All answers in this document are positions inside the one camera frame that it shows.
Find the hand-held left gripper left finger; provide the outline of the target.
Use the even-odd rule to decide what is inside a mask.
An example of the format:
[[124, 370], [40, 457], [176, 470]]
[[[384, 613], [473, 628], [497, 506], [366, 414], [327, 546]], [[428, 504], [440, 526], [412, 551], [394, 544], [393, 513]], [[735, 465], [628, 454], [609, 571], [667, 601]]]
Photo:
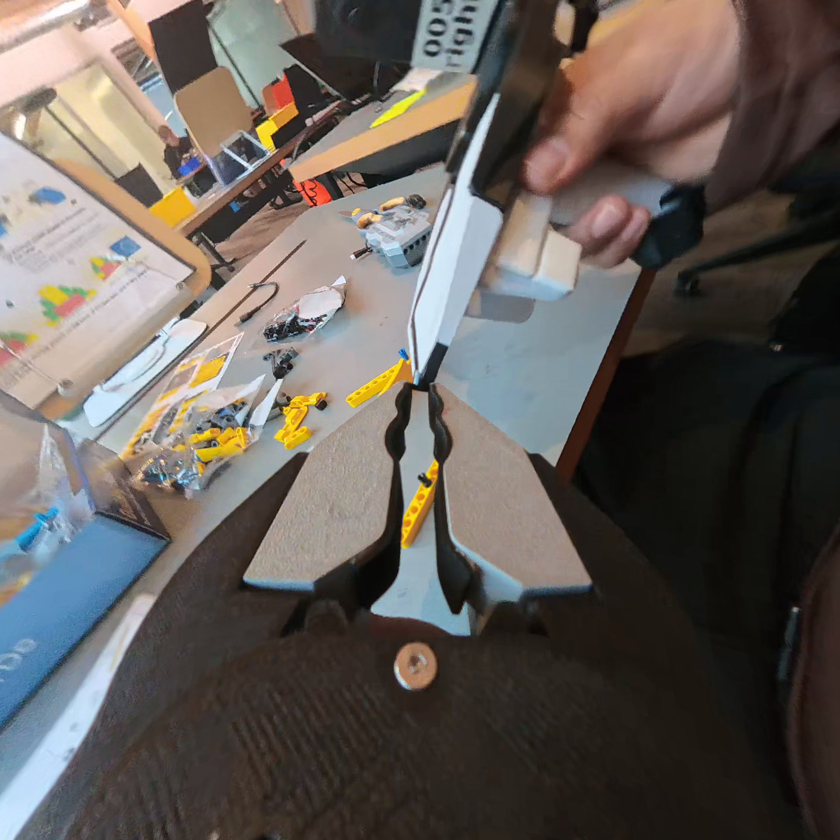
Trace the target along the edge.
[[259, 589], [370, 608], [400, 568], [413, 388], [370, 400], [302, 463], [243, 581]]

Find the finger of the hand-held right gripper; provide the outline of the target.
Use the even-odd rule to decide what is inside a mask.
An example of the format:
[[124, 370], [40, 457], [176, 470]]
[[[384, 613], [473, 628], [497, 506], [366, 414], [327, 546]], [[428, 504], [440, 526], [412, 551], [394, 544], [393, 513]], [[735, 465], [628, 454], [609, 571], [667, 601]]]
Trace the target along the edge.
[[536, 301], [476, 289], [468, 302], [465, 317], [493, 322], [523, 323], [531, 318]]
[[407, 323], [415, 385], [435, 382], [501, 224], [501, 210], [470, 189], [448, 189], [444, 195]]

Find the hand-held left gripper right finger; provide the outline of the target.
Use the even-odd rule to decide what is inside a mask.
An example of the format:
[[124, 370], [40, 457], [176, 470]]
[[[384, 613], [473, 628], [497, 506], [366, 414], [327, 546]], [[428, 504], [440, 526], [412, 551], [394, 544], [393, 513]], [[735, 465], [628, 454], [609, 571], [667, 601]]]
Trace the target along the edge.
[[452, 613], [592, 591], [592, 577], [530, 454], [449, 389], [431, 385], [438, 463], [437, 577]]

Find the long yellow holed beam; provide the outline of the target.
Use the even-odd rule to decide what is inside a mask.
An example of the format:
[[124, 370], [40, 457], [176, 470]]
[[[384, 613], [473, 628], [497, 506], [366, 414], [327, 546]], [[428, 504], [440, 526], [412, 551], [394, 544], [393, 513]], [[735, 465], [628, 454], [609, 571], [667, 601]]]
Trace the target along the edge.
[[391, 385], [392, 367], [366, 382], [351, 394], [348, 394], [345, 398], [346, 403], [351, 407], [358, 407], [368, 400], [387, 392], [392, 387], [389, 387]]
[[406, 506], [401, 530], [401, 548], [404, 550], [409, 549], [414, 544], [428, 513], [434, 508], [438, 471], [439, 464], [434, 460], [424, 473], [430, 472], [435, 476], [435, 483], [430, 488], [425, 488], [418, 482], [416, 492]]

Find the person's right forearm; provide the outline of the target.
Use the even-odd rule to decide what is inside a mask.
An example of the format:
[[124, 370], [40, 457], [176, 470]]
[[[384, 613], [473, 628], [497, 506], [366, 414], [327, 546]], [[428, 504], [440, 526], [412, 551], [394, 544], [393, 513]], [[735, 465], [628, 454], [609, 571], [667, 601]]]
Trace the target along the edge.
[[706, 184], [716, 212], [770, 186], [838, 134], [839, 2], [733, 2], [733, 112]]

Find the grey desk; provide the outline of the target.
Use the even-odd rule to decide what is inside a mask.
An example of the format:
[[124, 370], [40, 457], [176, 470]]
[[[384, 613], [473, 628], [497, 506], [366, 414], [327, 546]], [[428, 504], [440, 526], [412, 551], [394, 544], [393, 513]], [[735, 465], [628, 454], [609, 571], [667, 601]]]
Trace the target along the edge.
[[[279, 282], [271, 284], [265, 300], [228, 317], [200, 348], [244, 332], [221, 385], [251, 382], [268, 371], [258, 346], [264, 322], [307, 292], [345, 276], [343, 308], [325, 327], [296, 344], [299, 357], [282, 386], [292, 395], [326, 392], [329, 407], [323, 413], [309, 412], [311, 438], [294, 450], [285, 450], [274, 439], [278, 424], [268, 424], [254, 447], [192, 499], [150, 490], [171, 545], [2, 730], [2, 791], [69, 705], [133, 600], [159, 595], [190, 552], [229, 513], [294, 454], [309, 451], [356, 414], [346, 396], [394, 365], [399, 350], [408, 348], [406, 323], [417, 268], [397, 274], [374, 255], [351, 260], [361, 237], [339, 211], [405, 193], [423, 195], [435, 209], [443, 180], [438, 166], [376, 187], [370, 197], [359, 192], [311, 208], [268, 243], [277, 238], [308, 241], [282, 267]], [[570, 295], [538, 301], [526, 322], [465, 318], [441, 365], [439, 383], [526, 450], [555, 463], [571, 451], [567, 441], [574, 422], [636, 283], [634, 268], [601, 272], [583, 266]]]

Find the wooden background desk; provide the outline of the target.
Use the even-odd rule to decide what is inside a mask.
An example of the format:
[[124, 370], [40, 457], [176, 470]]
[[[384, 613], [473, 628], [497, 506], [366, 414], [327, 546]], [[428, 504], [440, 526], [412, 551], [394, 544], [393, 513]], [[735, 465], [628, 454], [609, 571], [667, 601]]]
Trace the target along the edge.
[[375, 105], [346, 117], [290, 163], [297, 181], [330, 172], [399, 178], [419, 167], [445, 161], [476, 87], [472, 76], [444, 74], [422, 97], [382, 124]]

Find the person's right hand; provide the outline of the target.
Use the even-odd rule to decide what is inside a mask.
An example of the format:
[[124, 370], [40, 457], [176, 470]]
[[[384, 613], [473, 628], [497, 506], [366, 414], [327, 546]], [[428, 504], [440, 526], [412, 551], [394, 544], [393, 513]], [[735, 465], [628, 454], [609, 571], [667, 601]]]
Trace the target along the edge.
[[555, 193], [605, 154], [667, 182], [705, 182], [728, 133], [738, 76], [731, 2], [642, 9], [567, 66], [544, 103], [524, 185]]

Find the grey robot hub block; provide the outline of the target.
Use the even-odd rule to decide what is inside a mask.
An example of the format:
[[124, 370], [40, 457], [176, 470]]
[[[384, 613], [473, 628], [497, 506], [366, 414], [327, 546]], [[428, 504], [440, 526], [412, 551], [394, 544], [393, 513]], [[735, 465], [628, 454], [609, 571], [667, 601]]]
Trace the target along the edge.
[[429, 213], [412, 206], [397, 206], [378, 213], [362, 234], [368, 247], [394, 269], [412, 268], [424, 260], [432, 234]]

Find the small grey orange tool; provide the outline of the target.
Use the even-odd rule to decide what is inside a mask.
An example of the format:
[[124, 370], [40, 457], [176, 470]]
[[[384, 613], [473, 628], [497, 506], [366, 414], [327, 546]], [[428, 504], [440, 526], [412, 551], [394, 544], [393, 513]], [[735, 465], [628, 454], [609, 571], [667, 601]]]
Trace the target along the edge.
[[388, 214], [397, 211], [408, 213], [421, 212], [427, 207], [426, 199], [418, 193], [410, 193], [405, 196], [396, 196], [384, 201], [377, 208], [357, 207], [353, 211], [339, 211], [339, 215], [353, 221], [358, 229], [364, 230], [373, 224], [378, 224]]

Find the yellow paper sheet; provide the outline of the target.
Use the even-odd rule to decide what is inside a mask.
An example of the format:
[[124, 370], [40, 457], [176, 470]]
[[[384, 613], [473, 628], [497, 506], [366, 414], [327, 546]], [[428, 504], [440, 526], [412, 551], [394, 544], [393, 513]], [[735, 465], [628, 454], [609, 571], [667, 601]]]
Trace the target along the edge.
[[417, 104], [420, 100], [422, 100], [426, 95], [426, 89], [423, 88], [419, 91], [411, 92], [408, 96], [404, 99], [394, 103], [391, 105], [390, 108], [387, 110], [382, 111], [375, 120], [371, 123], [370, 129], [375, 129], [382, 126], [385, 123], [393, 121], [394, 119], [402, 116], [407, 110]]

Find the clear bag yellow connectors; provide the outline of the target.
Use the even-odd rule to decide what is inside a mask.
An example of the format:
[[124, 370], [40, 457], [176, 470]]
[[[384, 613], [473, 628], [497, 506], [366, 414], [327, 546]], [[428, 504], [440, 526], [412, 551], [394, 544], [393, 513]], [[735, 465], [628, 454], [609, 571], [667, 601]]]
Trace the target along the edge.
[[277, 415], [283, 378], [262, 374], [243, 385], [218, 387], [158, 413], [122, 453], [131, 483], [184, 497], [206, 489], [254, 447]]

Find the clear bag black parts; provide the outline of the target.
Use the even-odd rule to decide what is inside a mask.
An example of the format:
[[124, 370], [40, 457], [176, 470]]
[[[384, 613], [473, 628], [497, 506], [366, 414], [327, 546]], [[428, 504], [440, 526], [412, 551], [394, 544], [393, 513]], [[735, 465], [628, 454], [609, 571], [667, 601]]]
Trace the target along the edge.
[[329, 286], [321, 286], [302, 295], [280, 310], [262, 330], [269, 344], [287, 343], [321, 329], [343, 307], [347, 279], [340, 276]]

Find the orange plastic item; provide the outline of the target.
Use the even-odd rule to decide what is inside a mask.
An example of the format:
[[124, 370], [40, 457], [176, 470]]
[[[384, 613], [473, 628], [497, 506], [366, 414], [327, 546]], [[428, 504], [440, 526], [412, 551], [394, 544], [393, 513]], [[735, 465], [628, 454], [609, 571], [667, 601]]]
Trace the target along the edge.
[[335, 177], [326, 173], [304, 181], [292, 180], [292, 184], [310, 207], [318, 207], [343, 198]]

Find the yellow black sticker sheet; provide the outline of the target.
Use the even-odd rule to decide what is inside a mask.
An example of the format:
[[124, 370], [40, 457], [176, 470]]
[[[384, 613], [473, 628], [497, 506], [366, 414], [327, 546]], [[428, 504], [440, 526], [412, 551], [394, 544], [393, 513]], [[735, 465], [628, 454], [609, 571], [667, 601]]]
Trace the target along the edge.
[[164, 444], [182, 429], [193, 405], [217, 389], [244, 335], [238, 332], [207, 350], [194, 353], [175, 367], [150, 411], [119, 453], [124, 463], [153, 445]]

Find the flat grey stand base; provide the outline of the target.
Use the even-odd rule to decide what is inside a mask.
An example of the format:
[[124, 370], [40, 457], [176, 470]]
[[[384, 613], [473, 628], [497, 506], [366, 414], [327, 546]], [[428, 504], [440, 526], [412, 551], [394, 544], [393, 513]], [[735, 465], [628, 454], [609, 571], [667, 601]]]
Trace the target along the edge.
[[88, 424], [99, 428], [110, 422], [200, 340], [206, 330], [207, 323], [194, 318], [167, 323], [142, 351], [94, 387], [83, 405]]

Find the yellow foam block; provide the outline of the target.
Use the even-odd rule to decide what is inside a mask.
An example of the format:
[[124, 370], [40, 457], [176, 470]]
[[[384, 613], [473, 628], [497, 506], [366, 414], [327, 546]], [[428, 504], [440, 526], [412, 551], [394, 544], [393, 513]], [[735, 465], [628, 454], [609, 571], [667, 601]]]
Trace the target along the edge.
[[281, 108], [256, 127], [257, 138], [268, 152], [273, 153], [277, 146], [283, 146], [306, 127], [297, 104], [291, 102]]

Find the blue cardboard kit box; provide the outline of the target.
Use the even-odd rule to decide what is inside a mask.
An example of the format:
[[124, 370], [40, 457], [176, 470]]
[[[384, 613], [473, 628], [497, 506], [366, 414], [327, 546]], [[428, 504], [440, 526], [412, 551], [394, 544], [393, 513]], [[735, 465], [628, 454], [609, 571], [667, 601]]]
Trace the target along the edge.
[[170, 542], [120, 458], [74, 444], [90, 519], [40, 570], [2, 576], [1, 561], [2, 726]]

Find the clear printed plastic bag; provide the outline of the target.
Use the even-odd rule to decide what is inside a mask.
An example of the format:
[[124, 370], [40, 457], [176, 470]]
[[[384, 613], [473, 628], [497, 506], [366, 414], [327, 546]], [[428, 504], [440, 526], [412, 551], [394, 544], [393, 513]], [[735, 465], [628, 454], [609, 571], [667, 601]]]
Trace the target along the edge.
[[[59, 530], [46, 534], [30, 552], [14, 539], [33, 514], [58, 507]], [[1, 561], [2, 576], [39, 571], [69, 544], [91, 517], [77, 448], [57, 423], [16, 398], [1, 394]]]

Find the blue robot part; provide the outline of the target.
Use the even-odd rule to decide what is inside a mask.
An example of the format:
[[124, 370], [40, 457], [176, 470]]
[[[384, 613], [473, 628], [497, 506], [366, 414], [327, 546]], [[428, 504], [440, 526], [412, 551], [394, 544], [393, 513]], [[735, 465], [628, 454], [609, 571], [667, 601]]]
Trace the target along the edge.
[[58, 507], [50, 507], [47, 511], [33, 514], [33, 521], [14, 539], [20, 552], [32, 551], [41, 544], [46, 534], [58, 532], [61, 511]]

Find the tan sign board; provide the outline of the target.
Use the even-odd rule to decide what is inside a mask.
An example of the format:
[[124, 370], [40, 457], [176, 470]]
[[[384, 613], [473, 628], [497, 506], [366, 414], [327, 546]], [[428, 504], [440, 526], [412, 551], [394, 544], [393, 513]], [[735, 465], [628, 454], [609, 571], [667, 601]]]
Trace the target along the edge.
[[202, 306], [198, 298], [209, 288], [210, 280], [214, 278], [209, 259], [200, 248], [153, 215], [120, 185], [111, 182], [88, 165], [62, 158], [59, 158], [55, 165], [70, 178], [83, 185], [89, 193], [108, 204], [116, 213], [124, 216], [145, 237], [156, 240], [178, 259], [193, 266], [194, 272], [185, 282], [190, 293], [190, 301], [180, 313], [182, 319], [190, 318]]

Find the white instruction booklet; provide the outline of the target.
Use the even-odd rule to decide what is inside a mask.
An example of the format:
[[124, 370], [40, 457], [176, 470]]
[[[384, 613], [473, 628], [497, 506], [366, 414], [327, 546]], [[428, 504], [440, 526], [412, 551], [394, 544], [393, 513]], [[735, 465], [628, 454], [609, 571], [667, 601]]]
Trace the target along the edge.
[[110, 686], [156, 598], [137, 596], [67, 708], [1, 794], [1, 838], [14, 839], [56, 786], [97, 719]]

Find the person's torso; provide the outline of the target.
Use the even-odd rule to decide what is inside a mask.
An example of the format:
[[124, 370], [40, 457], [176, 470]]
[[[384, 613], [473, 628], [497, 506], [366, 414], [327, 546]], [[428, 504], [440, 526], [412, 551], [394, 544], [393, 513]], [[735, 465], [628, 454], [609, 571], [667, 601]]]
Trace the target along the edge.
[[816, 838], [839, 838], [839, 530], [801, 592], [787, 749], [801, 813]]

